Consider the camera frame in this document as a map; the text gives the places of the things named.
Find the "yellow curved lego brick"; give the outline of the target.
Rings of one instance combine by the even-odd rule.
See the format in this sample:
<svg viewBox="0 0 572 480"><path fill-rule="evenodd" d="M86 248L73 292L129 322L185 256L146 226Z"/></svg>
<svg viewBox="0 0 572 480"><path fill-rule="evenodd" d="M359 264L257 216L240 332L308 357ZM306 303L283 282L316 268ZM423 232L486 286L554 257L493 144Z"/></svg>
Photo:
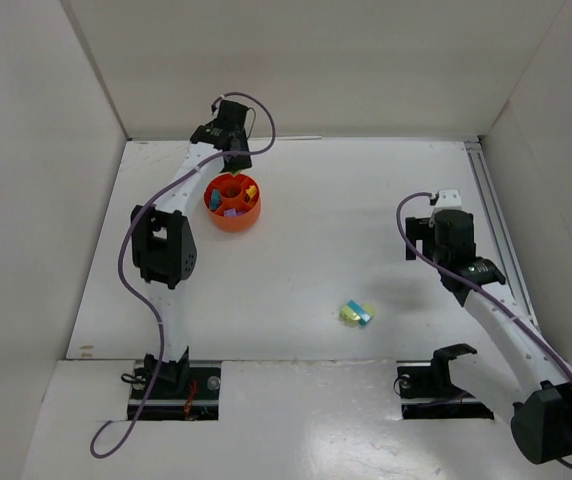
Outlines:
<svg viewBox="0 0 572 480"><path fill-rule="evenodd" d="M258 195L258 188L257 188L257 186L256 186L256 185L251 185L251 186L249 186L249 187L246 189L245 194L246 194L246 199L247 199L248 201L253 200L253 199Z"/></svg>

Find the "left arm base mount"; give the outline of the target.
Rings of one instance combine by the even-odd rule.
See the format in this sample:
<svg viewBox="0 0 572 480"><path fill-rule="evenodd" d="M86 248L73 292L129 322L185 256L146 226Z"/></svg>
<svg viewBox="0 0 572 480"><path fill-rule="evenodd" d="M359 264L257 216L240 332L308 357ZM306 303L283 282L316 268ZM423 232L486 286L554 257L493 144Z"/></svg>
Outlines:
<svg viewBox="0 0 572 480"><path fill-rule="evenodd" d="M132 420L152 379L157 360L147 354L120 380L127 384L127 419ZM164 362L152 392L138 416L140 421L216 421L219 417L222 363L192 361L185 353L179 362Z"/></svg>

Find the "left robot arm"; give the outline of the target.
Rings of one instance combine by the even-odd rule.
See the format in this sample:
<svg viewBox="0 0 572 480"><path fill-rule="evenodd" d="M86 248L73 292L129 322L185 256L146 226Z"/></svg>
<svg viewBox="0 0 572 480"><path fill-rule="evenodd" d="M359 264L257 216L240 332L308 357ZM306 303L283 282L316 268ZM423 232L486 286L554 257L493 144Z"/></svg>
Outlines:
<svg viewBox="0 0 572 480"><path fill-rule="evenodd" d="M188 338L179 306L181 283L191 276L197 261L189 216L211 180L235 167L252 165L245 129L250 110L231 100L218 103L214 118L190 137L186 157L173 177L180 183L153 202L133 233L133 264L147 284L164 335L164 352L148 354L144 368L147 374L158 373L158 386L175 392L190 378Z"/></svg>

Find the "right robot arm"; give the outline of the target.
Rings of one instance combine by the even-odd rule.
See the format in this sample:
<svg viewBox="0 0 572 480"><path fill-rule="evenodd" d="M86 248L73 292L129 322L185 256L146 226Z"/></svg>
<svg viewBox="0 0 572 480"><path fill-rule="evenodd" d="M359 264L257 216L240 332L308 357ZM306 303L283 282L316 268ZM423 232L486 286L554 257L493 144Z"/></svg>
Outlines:
<svg viewBox="0 0 572 480"><path fill-rule="evenodd" d="M572 470L572 367L518 307L507 280L478 255L474 217L460 209L428 218L396 218L406 257L434 268L442 286L485 333L512 373L504 378L466 343L434 351L424 379L408 397L447 398L465 393L508 423L520 453L540 465L556 461Z"/></svg>

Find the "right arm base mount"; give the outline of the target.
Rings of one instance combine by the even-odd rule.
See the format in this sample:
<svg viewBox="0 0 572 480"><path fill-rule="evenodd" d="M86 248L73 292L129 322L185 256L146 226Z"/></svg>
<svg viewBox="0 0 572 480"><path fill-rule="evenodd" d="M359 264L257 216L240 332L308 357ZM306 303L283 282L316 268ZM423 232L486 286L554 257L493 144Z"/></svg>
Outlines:
<svg viewBox="0 0 572 480"><path fill-rule="evenodd" d="M442 347L429 361L401 363L393 389L401 400L403 420L493 420L494 414L451 381L450 363L477 350L467 344Z"/></svg>

